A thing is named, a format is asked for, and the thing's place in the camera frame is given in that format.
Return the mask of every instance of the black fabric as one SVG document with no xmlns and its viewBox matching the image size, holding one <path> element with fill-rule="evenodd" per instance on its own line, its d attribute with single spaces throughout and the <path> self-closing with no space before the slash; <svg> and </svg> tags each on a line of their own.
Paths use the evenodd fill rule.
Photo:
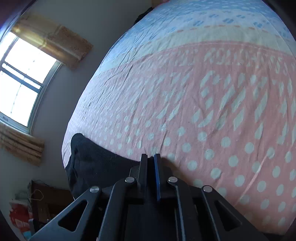
<svg viewBox="0 0 296 241">
<path fill-rule="evenodd" d="M 138 16 L 138 18 L 136 19 L 134 25 L 139 22 L 142 18 L 144 18 L 148 13 L 150 13 L 153 10 L 152 7 L 148 8 L 146 12 L 142 13 L 141 15 Z"/>
<path fill-rule="evenodd" d="M 66 166 L 70 191 L 76 199 L 88 188 L 97 185 L 109 187 L 127 177 L 130 169 L 139 165 L 98 146 L 82 134 L 71 140 L 71 156 Z"/>
</svg>

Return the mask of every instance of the curtain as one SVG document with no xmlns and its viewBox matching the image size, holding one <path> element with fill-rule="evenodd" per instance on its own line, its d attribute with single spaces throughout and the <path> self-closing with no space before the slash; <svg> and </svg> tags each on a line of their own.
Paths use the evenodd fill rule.
<svg viewBox="0 0 296 241">
<path fill-rule="evenodd" d="M 5 149 L 24 161 L 39 166 L 44 141 L 22 133 L 0 121 L 0 148 Z"/>
<path fill-rule="evenodd" d="M 12 33 L 43 52 L 75 69 L 93 45 L 62 25 L 36 14 L 25 13 Z"/>
<path fill-rule="evenodd" d="M 0 42 L 4 35 L 17 19 L 35 2 L 36 0 L 6 0 L 1 1 L 0 5 Z"/>
</svg>

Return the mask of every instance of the wall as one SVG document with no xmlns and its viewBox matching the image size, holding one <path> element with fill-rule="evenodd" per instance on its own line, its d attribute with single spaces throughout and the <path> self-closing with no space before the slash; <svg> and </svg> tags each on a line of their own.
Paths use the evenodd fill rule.
<svg viewBox="0 0 296 241">
<path fill-rule="evenodd" d="M 30 9 L 62 24 L 94 45 L 77 70 L 62 66 L 40 102 L 33 136 L 45 140 L 42 165 L 34 167 L 0 150 L 0 210 L 8 218 L 9 200 L 31 179 L 68 188 L 61 147 L 67 124 L 88 81 L 116 40 L 150 0 L 38 0 Z"/>
</svg>

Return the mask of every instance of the metal bolt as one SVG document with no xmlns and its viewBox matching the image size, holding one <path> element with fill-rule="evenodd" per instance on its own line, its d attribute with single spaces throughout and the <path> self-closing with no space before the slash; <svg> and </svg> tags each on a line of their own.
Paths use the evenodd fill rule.
<svg viewBox="0 0 296 241">
<path fill-rule="evenodd" d="M 133 177 L 127 177 L 126 182 L 127 183 L 132 183 L 135 179 Z"/>
<path fill-rule="evenodd" d="M 178 178 L 176 178 L 176 177 L 169 177 L 168 181 L 170 183 L 176 183 L 178 181 Z"/>
<path fill-rule="evenodd" d="M 204 187 L 203 187 L 203 190 L 204 190 L 205 192 L 211 192 L 211 191 L 213 191 L 213 188 L 212 188 L 211 186 L 204 186 Z"/>
<path fill-rule="evenodd" d="M 96 192 L 98 192 L 100 190 L 100 188 L 98 187 L 98 186 L 93 186 L 93 187 L 91 187 L 91 189 L 90 189 L 90 191 L 92 192 L 92 193 L 96 193 Z"/>
</svg>

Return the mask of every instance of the polka dot pattern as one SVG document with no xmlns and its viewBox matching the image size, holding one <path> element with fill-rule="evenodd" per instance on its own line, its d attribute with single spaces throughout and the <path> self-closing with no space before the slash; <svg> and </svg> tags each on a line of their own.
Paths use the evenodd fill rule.
<svg viewBox="0 0 296 241">
<path fill-rule="evenodd" d="M 214 151 L 212 149 L 207 149 L 205 151 L 204 156 L 205 156 L 205 159 L 209 161 L 209 160 L 213 159 L 213 157 L 215 156 L 215 153 L 214 153 Z"/>
<path fill-rule="evenodd" d="M 191 145 L 190 143 L 184 143 L 182 145 L 182 151 L 185 152 L 185 153 L 188 153 L 191 151 Z"/>
<path fill-rule="evenodd" d="M 222 138 L 222 140 L 221 140 L 221 146 L 222 146 L 223 148 L 227 148 L 227 147 L 229 147 L 230 144 L 231 144 L 231 140 L 230 140 L 229 137 L 223 137 L 223 138 Z"/>
<path fill-rule="evenodd" d="M 135 25 L 110 50 L 69 121 L 64 165 L 75 133 L 132 160 L 160 153 L 174 174 L 198 187 L 211 185 L 260 231 L 284 233 L 296 216 L 295 58 L 286 53 L 285 41 L 295 42 L 277 29 L 281 21 L 268 24 L 278 19 L 266 17 L 268 7 L 259 1 L 255 10 L 244 1 L 247 10 L 239 1 L 234 9 L 228 4 L 231 13 L 216 8 L 223 1 L 199 1 L 198 11 L 188 6 L 193 19 L 185 21 L 182 8 L 191 2 L 178 3 L 177 17 L 176 1 L 167 3 L 172 11 L 156 8 L 147 23 L 155 14 L 166 21 Z M 235 17 L 238 9 L 245 18 Z M 223 22 L 232 15 L 233 23 Z M 262 17 L 264 29 L 253 24 Z M 197 21 L 201 25 L 193 27 Z M 221 41 L 223 28 L 245 28 L 255 42 L 237 34 Z M 200 31 L 215 33 L 216 41 L 209 44 L 208 34 L 195 41 L 192 36 Z M 184 33 L 189 38 L 181 38 Z M 285 41 L 274 45 L 275 34 Z M 256 43 L 266 35 L 264 46 Z M 169 48 L 168 36 L 174 43 Z"/>
<path fill-rule="evenodd" d="M 207 133 L 206 132 L 200 132 L 197 136 L 197 139 L 200 142 L 205 142 L 207 140 Z"/>
<path fill-rule="evenodd" d="M 194 185 L 195 187 L 201 188 L 201 187 L 203 187 L 203 181 L 200 180 L 200 179 L 195 179 L 195 180 L 193 181 L 193 185 Z"/>
<path fill-rule="evenodd" d="M 264 199 L 260 205 L 260 209 L 265 210 L 269 206 L 269 199 Z"/>
<path fill-rule="evenodd" d="M 237 156 L 231 156 L 228 160 L 228 164 L 231 167 L 236 167 L 238 162 L 239 162 L 239 160 L 238 160 Z"/>
<path fill-rule="evenodd" d="M 276 195 L 277 195 L 277 196 L 281 196 L 281 195 L 283 194 L 283 192 L 284 192 L 284 185 L 281 184 L 281 185 L 279 185 L 278 188 L 276 189 Z"/>
<path fill-rule="evenodd" d="M 266 188 L 266 182 L 265 181 L 260 181 L 257 185 L 257 190 L 258 192 L 263 192 Z"/>
<path fill-rule="evenodd" d="M 227 195 L 227 190 L 226 188 L 218 188 L 218 193 L 225 198 L 225 196 Z"/>
<path fill-rule="evenodd" d="M 218 179 L 221 175 L 221 170 L 217 167 L 213 168 L 211 171 L 211 178 L 214 180 Z"/>
<path fill-rule="evenodd" d="M 252 142 L 248 142 L 244 147 L 246 153 L 251 154 L 254 151 L 254 144 Z"/>
<path fill-rule="evenodd" d="M 190 161 L 187 163 L 187 168 L 190 171 L 194 171 L 197 168 L 197 162 L 196 161 Z"/>
<path fill-rule="evenodd" d="M 234 180 L 234 184 L 237 187 L 241 187 L 244 184 L 245 178 L 243 175 L 238 175 L 235 180 Z"/>
<path fill-rule="evenodd" d="M 246 205 L 250 202 L 250 196 L 249 195 L 243 195 L 240 199 L 239 199 L 239 202 L 242 204 L 242 205 Z"/>
</svg>

